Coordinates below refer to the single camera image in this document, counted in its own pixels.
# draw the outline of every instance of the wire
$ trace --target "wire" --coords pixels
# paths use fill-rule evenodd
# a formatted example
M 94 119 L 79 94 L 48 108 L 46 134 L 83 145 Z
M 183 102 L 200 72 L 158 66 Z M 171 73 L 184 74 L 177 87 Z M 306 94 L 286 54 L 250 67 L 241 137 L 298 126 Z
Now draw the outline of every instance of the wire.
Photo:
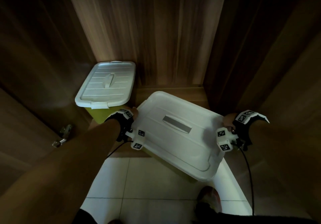
M 119 145 L 116 149 L 114 149 L 113 152 L 111 152 L 111 153 L 106 157 L 106 159 L 107 159 L 108 157 L 110 157 L 116 150 L 118 150 L 123 144 L 125 144 L 125 143 L 127 143 L 127 142 L 134 142 L 134 141 L 131 141 L 131 140 L 125 141 L 124 143 L 122 143 L 121 145 Z
M 248 168 L 248 173 L 250 175 L 250 182 L 251 182 L 251 194 L 252 194 L 252 216 L 254 216 L 254 193 L 253 193 L 253 181 L 252 181 L 252 174 L 251 174 L 251 169 L 250 169 L 250 165 L 248 164 L 247 162 L 247 158 L 243 152 L 243 150 L 236 144 L 234 144 L 235 146 L 237 146 L 240 151 L 242 152 L 244 158 L 245 158 L 245 161 L 246 161 L 246 165 L 247 165 L 247 168 Z

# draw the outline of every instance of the person's arm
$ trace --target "person's arm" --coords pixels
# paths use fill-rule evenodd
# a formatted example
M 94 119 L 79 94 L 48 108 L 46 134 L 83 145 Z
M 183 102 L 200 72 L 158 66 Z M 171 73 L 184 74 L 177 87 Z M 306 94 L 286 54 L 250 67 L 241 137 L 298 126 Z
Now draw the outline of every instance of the person's arm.
M 119 133 L 110 119 L 47 155 L 2 195 L 0 223 L 71 223 Z
M 224 118 L 224 126 L 233 127 L 236 113 Z M 277 177 L 301 200 L 309 214 L 321 222 L 321 140 L 293 132 L 265 121 L 255 121 L 249 129 L 259 149 Z

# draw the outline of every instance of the qr code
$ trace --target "qr code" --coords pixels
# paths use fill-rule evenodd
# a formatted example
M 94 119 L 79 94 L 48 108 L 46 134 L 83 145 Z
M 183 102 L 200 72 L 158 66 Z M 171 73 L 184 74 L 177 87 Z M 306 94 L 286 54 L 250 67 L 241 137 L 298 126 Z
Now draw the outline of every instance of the qr code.
M 137 143 L 134 145 L 134 148 L 136 148 L 136 149 L 140 149 L 141 147 L 142 147 L 142 145 L 137 144 Z
M 245 112 L 245 113 L 243 113 L 243 114 L 245 114 L 245 115 L 252 115 L 254 112 L 253 111 L 247 111 L 247 112 Z
M 126 111 L 125 113 L 126 113 L 126 115 L 127 115 L 128 117 L 131 117 L 131 116 L 132 116 L 132 114 L 131 114 L 129 111 Z
M 217 132 L 217 136 L 218 136 L 218 137 L 219 137 L 219 136 L 224 136 L 224 135 L 225 135 L 225 131 L 224 131 L 224 130 Z
M 238 121 L 243 122 L 246 119 L 246 116 L 241 115 L 238 119 Z
M 220 145 L 220 147 L 222 148 L 222 150 L 224 151 L 224 150 L 229 150 L 229 149 L 231 149 L 230 147 L 229 147 L 229 145 Z
M 144 132 L 144 131 L 139 130 L 139 131 L 138 131 L 138 135 L 145 137 L 145 132 Z

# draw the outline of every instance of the tile floor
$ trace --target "tile floor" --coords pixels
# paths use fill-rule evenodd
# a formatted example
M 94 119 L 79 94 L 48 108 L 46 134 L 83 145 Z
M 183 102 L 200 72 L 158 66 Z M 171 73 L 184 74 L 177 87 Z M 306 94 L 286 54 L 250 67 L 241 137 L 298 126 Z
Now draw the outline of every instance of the tile floor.
M 225 160 L 213 181 L 191 183 L 154 158 L 109 158 L 82 204 L 98 224 L 119 218 L 131 223 L 191 223 L 195 199 L 214 186 L 223 213 L 250 215 L 251 207 Z

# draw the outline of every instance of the plastic lid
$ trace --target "plastic lid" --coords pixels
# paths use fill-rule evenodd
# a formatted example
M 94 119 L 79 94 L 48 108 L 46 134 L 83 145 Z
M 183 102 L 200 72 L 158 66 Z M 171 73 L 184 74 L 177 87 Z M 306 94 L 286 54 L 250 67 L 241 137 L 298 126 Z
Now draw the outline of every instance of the plastic lid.
M 199 181 L 216 174 L 224 156 L 216 144 L 223 116 L 161 91 L 138 110 L 132 128 L 145 132 L 147 150 Z
M 108 109 L 129 101 L 136 65 L 113 61 L 96 64 L 82 84 L 75 102 L 80 107 Z

